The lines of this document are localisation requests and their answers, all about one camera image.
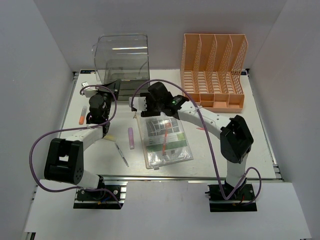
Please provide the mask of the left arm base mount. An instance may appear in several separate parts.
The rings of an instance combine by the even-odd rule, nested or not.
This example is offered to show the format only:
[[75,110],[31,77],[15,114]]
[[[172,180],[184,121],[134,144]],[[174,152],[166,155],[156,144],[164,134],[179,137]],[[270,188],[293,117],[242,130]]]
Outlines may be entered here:
[[80,188],[76,191],[73,208],[85,210],[120,210],[127,192],[127,182],[106,181],[100,191]]

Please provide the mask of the clear grey drawer organizer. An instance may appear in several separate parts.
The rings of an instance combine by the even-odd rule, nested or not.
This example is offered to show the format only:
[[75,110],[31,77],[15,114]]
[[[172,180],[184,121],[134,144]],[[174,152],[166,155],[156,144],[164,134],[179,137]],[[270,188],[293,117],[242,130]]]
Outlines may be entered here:
[[150,80],[146,34],[102,35],[91,51],[97,81],[105,85],[121,81],[119,101],[128,101],[141,84]]

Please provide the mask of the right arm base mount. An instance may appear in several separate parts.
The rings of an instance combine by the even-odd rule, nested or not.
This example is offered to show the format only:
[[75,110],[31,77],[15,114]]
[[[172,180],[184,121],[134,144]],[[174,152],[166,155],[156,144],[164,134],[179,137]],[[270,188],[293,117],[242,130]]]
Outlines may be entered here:
[[231,198],[225,200],[218,184],[208,185],[205,192],[209,200],[211,213],[235,213],[257,212],[257,204],[254,201],[255,192],[252,184],[245,184],[241,190],[237,190]]

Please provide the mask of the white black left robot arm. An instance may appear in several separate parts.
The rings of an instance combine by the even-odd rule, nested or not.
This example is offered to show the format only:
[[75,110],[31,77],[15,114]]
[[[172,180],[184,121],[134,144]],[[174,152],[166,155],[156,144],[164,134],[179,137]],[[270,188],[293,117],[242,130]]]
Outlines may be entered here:
[[110,128],[112,103],[118,100],[121,80],[103,85],[84,86],[80,93],[89,97],[87,126],[67,138],[54,138],[49,145],[44,168],[46,180],[69,183],[88,189],[94,199],[105,196],[106,187],[102,177],[85,170],[84,151],[96,141],[103,139]]

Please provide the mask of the purple highlighter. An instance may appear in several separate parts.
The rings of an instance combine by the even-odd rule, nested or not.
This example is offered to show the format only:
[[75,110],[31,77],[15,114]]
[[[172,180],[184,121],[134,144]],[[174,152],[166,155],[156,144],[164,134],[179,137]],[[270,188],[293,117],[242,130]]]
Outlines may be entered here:
[[135,148],[135,141],[134,141],[134,131],[132,127],[128,128],[128,141],[129,141],[129,149],[133,150]]

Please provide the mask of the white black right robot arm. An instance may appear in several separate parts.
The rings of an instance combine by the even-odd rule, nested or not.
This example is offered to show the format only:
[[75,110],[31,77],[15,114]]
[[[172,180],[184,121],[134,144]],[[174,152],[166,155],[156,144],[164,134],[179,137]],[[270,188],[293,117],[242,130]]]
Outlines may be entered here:
[[220,152],[227,161],[225,178],[226,195],[236,200],[244,193],[246,184],[246,163],[254,143],[253,136],[245,119],[240,115],[226,117],[199,106],[189,93],[172,95],[164,83],[176,88],[179,86],[167,80],[154,79],[147,91],[146,110],[164,113],[168,117],[203,127],[217,179],[220,178],[218,166],[209,134],[220,141]]

